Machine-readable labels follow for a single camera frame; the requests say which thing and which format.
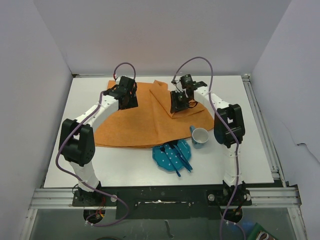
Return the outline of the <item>green object at corner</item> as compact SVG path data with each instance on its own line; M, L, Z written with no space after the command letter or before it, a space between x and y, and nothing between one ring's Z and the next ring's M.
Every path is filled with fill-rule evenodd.
M259 223L256 223L250 232L250 234L246 237L246 240L276 240L271 233L265 230Z

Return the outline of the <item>blue plastic spoon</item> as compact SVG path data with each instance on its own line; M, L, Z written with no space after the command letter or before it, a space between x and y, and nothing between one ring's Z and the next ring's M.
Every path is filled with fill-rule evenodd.
M189 166L190 170L192 171L193 168L191 167L191 165L189 164L189 162L184 158L182 152L181 152L180 149L178 148L178 141L177 141L177 140L174 140L174 141L172 142L172 144L173 144L173 145L175 146L175 148L179 151L180 155L182 156L182 158L184 159L184 161L187 163L187 165Z

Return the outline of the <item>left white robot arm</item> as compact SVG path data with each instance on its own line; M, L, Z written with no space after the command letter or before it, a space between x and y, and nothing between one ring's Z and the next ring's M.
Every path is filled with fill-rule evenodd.
M77 178L84 200L95 206L102 199L98 189L100 181L95 175L92 159L96 145L95 130L113 113L136 108L137 83L134 79L121 76L115 85L99 94L99 100L76 119L65 119L61 125L56 166Z

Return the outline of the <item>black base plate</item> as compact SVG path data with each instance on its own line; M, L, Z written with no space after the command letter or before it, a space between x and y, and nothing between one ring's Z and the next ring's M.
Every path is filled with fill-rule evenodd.
M245 184L238 187L219 185L177 185L142 187L101 187L97 192L73 192L72 206L83 207L83 216L99 222L106 210L115 210L115 218L127 220L218 220L229 206L226 218L239 220L242 207L252 205Z

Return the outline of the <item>blue polka dot plate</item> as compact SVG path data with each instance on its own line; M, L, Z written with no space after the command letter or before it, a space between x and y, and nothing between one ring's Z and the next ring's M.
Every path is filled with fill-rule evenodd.
M164 146L165 151L167 152L167 155L171 158L174 166L177 168L178 171L182 169L186 169L180 159L176 156L175 152L171 149L169 143L172 143L173 141L166 142L162 145L154 146L152 148L152 159L155 161L157 166L163 170L166 170L168 172L175 172L173 167L170 165L169 161L166 157L162 157L162 153L159 149L159 146ZM177 146L179 150L182 152L184 158L188 161L190 164L190 160L192 157L191 147L187 143L185 139L179 139L175 140L177 141Z

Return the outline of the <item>blue white mug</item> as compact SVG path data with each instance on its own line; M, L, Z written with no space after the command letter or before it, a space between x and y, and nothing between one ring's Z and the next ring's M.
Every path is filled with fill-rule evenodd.
M209 132L201 127L194 127L191 125L189 127L189 131L191 133L191 141L192 145L195 149L201 149L209 140Z

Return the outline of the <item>blue plastic knife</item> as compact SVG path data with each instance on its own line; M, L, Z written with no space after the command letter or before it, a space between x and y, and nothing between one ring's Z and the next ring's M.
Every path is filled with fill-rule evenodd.
M181 161L181 163L184 165L184 167L187 169L187 171L190 173L191 169L189 168L188 164L184 161L184 159L182 158L182 156L180 155L179 151L176 149L176 147L172 144L169 143L169 146L171 147L171 149L175 152L176 156L179 158L179 160Z

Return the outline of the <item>blue plastic fork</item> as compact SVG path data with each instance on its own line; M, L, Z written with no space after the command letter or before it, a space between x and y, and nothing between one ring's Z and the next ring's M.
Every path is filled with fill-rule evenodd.
M177 170L177 168L175 167L175 165L173 164L173 161L171 160L171 158L167 155L166 149L163 145L159 146L159 149L161 151L161 156L162 157L166 157L166 159L168 160L168 162L170 163L170 165L173 167L174 171L176 172L177 176L180 178L181 174L180 172Z

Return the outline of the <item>orange cloth placemat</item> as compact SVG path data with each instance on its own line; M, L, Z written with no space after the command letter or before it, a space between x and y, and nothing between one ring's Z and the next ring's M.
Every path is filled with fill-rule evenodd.
M191 136L190 126L209 131L214 119L198 104L187 110L171 113L168 84L155 80L137 84L138 106L111 114L95 131L98 147L149 148Z

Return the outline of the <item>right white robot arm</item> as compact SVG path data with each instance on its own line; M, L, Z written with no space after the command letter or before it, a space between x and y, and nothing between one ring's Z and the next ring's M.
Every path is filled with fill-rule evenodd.
M192 102L203 105L211 114L214 120L214 137L219 144L226 147L226 153L229 154L229 159L223 161L223 181L229 188L222 192L222 197L227 204L235 204L241 198L241 193L232 186L242 182L238 152L246 132L240 105L222 100L206 83L194 81L190 74L180 77L179 81L171 82L181 85L181 88L170 92L172 114L190 109Z

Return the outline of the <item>aluminium frame rail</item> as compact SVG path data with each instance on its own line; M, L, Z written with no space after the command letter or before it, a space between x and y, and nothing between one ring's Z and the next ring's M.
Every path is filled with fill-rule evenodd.
M250 183L280 181L279 187L259 186L252 193L253 204L244 209L241 227L250 232L261 224L281 240L306 238L299 191L286 187L285 177L274 143L269 135L249 79L239 75L197 76L197 81L212 83L223 100L240 104L246 134L240 148L242 174ZM93 158L95 173L111 187L167 187L217 184L222 181L218 159L220 144L213 139L192 152L195 172L182 177L156 166L150 148L98 147ZM85 225L83 209L73 207L71 188L76 179L64 173L71 166L51 159L44 186L34 191L22 230L23 240L95 240L113 236L124 240L217 240L218 220L206 217L188 219L124 220L109 227Z

